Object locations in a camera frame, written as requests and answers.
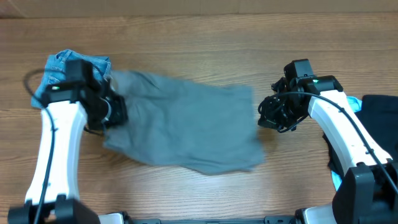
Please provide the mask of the grey shorts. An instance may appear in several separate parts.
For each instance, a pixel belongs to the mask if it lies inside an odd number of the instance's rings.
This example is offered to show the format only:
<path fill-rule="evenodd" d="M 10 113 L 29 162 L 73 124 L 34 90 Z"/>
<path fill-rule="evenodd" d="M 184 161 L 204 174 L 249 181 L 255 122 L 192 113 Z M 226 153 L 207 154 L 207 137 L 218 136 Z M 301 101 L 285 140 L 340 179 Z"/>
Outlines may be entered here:
<path fill-rule="evenodd" d="M 251 171 L 264 162 L 250 86 L 137 71 L 114 71 L 111 83 L 125 99 L 128 120 L 106 132 L 106 148 L 152 166 L 206 175 Z"/>

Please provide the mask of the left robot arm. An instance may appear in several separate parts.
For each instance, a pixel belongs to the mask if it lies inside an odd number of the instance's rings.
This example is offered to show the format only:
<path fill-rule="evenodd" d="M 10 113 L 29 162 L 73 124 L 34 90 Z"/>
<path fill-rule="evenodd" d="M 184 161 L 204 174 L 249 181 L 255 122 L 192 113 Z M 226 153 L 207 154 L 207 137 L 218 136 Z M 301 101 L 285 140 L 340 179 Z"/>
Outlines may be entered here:
<path fill-rule="evenodd" d="M 45 87 L 42 134 L 34 177 L 21 207 L 9 209 L 8 223 L 130 223 L 125 212 L 97 215 L 80 202 L 78 160 L 84 131 L 94 133 L 127 122 L 124 98 L 108 78 L 97 80 L 95 66 L 71 60 L 65 79 Z"/>

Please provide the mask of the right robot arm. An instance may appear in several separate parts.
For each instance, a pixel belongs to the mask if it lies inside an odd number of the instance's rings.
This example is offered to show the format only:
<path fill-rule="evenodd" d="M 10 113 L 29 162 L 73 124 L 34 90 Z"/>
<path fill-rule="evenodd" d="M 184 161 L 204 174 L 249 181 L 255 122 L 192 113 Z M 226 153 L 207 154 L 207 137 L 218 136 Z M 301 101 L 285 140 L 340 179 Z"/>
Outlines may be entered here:
<path fill-rule="evenodd" d="M 331 203 L 271 216 L 265 223 L 397 223 L 397 163 L 366 131 L 333 75 L 318 77 L 308 59 L 293 60 L 258 107 L 258 125 L 293 131 L 307 117 L 328 138 L 343 171 Z"/>

